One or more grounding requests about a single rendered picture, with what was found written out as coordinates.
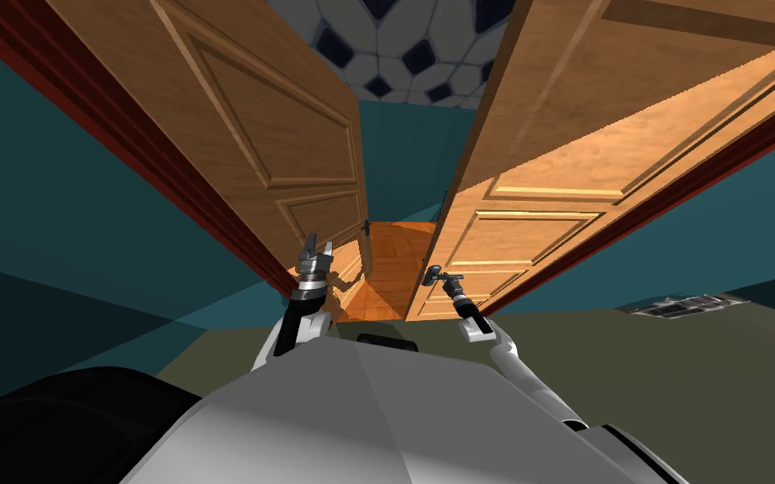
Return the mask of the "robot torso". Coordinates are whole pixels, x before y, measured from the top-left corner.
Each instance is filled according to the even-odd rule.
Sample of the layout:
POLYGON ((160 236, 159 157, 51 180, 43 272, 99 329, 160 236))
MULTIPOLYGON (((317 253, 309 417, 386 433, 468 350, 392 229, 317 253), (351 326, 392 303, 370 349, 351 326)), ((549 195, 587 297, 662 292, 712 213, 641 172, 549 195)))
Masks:
POLYGON ((121 484, 634 484, 489 366, 321 337, 188 410, 121 484))

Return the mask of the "grey flat rectangular object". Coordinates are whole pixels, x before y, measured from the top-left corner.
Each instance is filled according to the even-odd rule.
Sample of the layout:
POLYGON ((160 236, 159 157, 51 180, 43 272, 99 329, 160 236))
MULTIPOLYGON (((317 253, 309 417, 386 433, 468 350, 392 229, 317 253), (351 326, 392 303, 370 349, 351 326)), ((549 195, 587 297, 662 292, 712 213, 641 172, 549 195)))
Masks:
POLYGON ((692 314, 718 311, 743 303, 746 303, 746 301, 731 297, 726 295, 726 293, 721 293, 720 295, 709 295, 709 293, 705 293, 701 296, 684 298, 667 296, 663 299, 642 301, 641 304, 634 303, 618 308, 618 310, 622 313, 631 315, 675 319, 692 314))

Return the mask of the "wooden panelled door leaf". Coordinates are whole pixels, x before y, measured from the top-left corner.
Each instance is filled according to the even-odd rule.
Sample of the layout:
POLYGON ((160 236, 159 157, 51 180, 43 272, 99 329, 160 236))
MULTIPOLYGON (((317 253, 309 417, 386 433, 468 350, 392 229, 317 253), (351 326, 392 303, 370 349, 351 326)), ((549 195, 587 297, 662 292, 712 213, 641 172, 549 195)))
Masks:
POLYGON ((48 0, 284 268, 331 242, 341 303, 368 262, 359 109, 267 0, 48 0))
POLYGON ((775 0, 516 0, 423 266, 482 310, 775 114, 775 0))

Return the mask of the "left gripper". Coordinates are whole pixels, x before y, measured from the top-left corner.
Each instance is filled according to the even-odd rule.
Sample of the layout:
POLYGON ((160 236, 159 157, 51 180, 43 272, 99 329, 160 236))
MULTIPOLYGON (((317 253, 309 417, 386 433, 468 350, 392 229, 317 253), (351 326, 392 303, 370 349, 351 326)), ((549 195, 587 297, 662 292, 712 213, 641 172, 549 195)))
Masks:
POLYGON ((301 277, 313 274, 319 274, 320 277, 327 277, 330 273, 333 258, 333 243, 328 241, 325 244, 322 253, 317 252, 316 244, 317 234, 310 233, 305 241, 303 251, 298 257, 297 272, 301 277))

